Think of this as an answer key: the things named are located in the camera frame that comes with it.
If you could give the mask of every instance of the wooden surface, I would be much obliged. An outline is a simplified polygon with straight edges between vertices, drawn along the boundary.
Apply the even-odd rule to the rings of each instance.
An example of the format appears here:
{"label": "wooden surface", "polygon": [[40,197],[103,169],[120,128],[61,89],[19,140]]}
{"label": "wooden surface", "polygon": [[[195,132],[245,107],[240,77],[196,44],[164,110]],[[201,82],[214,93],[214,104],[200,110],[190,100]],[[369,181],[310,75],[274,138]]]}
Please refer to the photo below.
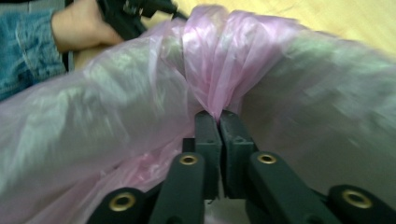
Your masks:
{"label": "wooden surface", "polygon": [[[200,4],[218,4],[233,11],[293,18],[315,31],[339,35],[379,49],[396,61],[395,0],[174,0],[180,10],[190,14]],[[164,15],[145,21],[148,27],[166,19]],[[104,47],[76,53],[80,68]]]}

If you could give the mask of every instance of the translucent plastic bag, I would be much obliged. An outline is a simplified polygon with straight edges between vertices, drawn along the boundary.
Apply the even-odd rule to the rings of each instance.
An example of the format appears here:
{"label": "translucent plastic bag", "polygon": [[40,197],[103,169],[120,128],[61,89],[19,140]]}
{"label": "translucent plastic bag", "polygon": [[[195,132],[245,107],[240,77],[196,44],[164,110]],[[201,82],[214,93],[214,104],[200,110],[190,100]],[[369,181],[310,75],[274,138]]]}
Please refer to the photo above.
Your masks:
{"label": "translucent plastic bag", "polygon": [[[359,128],[339,120],[345,117],[317,113],[314,106],[293,93],[318,94],[321,86],[317,84],[326,87],[327,79],[331,79],[326,72],[331,69],[349,76],[363,72],[374,77],[381,71],[394,73],[396,69],[373,55],[377,60],[365,63],[360,70],[361,64],[352,59],[361,59],[367,52],[364,47],[355,47],[348,54],[355,58],[350,56],[346,61],[340,52],[345,52],[342,48],[349,44],[312,34],[292,20],[241,11],[228,14],[222,7],[197,7],[187,23],[164,22],[138,39],[105,51],[82,71],[37,85],[3,102],[0,223],[84,223],[110,191],[121,187],[150,189],[164,179],[170,161],[181,150],[182,138],[193,136],[193,116],[203,109],[216,118],[225,107],[242,111],[260,148],[284,156],[316,189],[336,184],[337,176],[345,180],[343,183],[359,183],[366,188],[372,179],[361,177],[371,175],[372,170],[361,164],[356,167],[357,173],[331,173],[328,177],[320,176],[316,169],[327,158],[301,163],[304,156],[317,158],[317,151],[323,151],[317,149],[320,139],[338,142],[337,136],[345,139],[340,134],[353,135]],[[322,46],[322,51],[309,48],[311,41]],[[312,79],[304,79],[305,74]],[[279,78],[279,85],[271,82],[272,78]],[[295,125],[292,133],[287,132],[288,118],[304,104],[306,114],[298,117],[301,120],[297,123],[308,123],[301,130]],[[351,110],[361,109],[357,105]],[[318,127],[309,130],[309,122],[314,121],[311,115],[316,119],[327,116],[323,122],[345,124],[340,127],[344,132],[321,131],[321,138],[312,139],[318,137],[312,134],[320,131],[322,123],[315,123]],[[386,117],[390,121],[395,118],[389,114]],[[389,129],[375,130],[380,131],[378,136],[385,136],[393,134],[385,133]],[[290,137],[294,134],[299,134],[300,142]],[[367,139],[368,135],[357,136],[361,137]],[[393,139],[375,145],[384,146],[378,150],[382,157],[388,153],[384,162],[390,172],[396,170],[391,167],[394,162],[389,163],[395,161],[388,147],[394,145]],[[356,154],[344,150],[342,160],[332,158],[333,166],[355,159]],[[394,181],[391,176],[387,184]],[[391,186],[383,188],[390,192]],[[367,189],[380,195],[377,191],[383,188]],[[213,212],[206,222],[220,220]]]}

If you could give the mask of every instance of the blue denim jacket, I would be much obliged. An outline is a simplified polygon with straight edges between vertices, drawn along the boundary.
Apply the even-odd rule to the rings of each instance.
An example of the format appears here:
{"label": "blue denim jacket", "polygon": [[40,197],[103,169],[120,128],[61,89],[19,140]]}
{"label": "blue denim jacket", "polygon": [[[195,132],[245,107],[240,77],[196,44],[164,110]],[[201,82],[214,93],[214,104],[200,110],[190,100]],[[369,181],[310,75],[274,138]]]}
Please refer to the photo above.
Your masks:
{"label": "blue denim jacket", "polygon": [[0,16],[0,101],[65,72],[55,46],[53,10]]}

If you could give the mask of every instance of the pink plastic bag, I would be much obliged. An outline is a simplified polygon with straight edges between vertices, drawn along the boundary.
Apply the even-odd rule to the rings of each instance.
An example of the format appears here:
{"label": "pink plastic bag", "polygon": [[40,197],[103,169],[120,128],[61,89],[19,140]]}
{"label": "pink plastic bag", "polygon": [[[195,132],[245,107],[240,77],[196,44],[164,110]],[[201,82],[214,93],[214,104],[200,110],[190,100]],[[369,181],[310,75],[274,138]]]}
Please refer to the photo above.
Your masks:
{"label": "pink plastic bag", "polygon": [[[307,155],[317,156],[319,140],[336,142],[356,131],[353,123],[329,131],[319,123],[310,130],[309,122],[318,118],[318,109],[303,96],[320,96],[327,85],[340,91],[335,84],[341,79],[331,82],[331,76],[345,72],[353,77],[361,72],[362,64],[354,62],[367,52],[363,49],[351,50],[349,44],[316,35],[292,20],[241,11],[229,14],[222,7],[197,7],[186,23],[166,21],[138,39],[105,51],[82,71],[37,85],[0,104],[0,223],[85,223],[110,191],[152,188],[164,179],[182,139],[193,136],[193,117],[203,109],[216,118],[223,108],[242,111],[260,148],[284,156],[316,189],[336,184],[337,176],[364,188],[368,181],[355,173],[319,176],[316,167],[327,158],[301,163]],[[343,59],[345,53],[348,61]],[[375,60],[363,64],[367,76],[394,74],[392,63],[376,54],[369,59]],[[312,78],[305,79],[305,74]],[[244,95],[247,99],[241,106]],[[287,124],[304,106],[306,113],[312,108],[312,114],[302,114],[296,122],[308,124],[287,132]],[[322,106],[326,111],[332,102]],[[343,124],[345,118],[323,116],[327,123]],[[386,117],[396,118],[390,113]],[[388,130],[380,129],[378,134]],[[357,135],[355,141],[367,136]],[[381,162],[380,156],[388,153],[393,163],[386,161],[380,167],[393,173],[395,153],[387,146],[394,141],[386,138],[386,149],[379,150],[375,161]],[[347,148],[344,151],[343,159],[332,158],[331,166],[353,160],[355,155],[347,154]],[[372,174],[361,164],[356,169],[364,176]],[[374,193],[385,189],[389,196],[388,183],[395,182],[391,177],[385,187],[368,189]],[[219,223],[218,214],[213,212],[206,223]]]}

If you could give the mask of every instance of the human hand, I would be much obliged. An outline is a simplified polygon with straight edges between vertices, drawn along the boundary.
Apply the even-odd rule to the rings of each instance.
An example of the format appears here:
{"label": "human hand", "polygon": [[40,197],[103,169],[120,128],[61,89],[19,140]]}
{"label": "human hand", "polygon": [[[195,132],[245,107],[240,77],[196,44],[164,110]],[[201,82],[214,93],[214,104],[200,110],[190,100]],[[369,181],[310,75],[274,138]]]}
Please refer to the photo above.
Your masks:
{"label": "human hand", "polygon": [[52,32],[59,52],[86,49],[99,44],[115,45],[122,38],[102,20],[95,0],[77,0],[51,20]]}

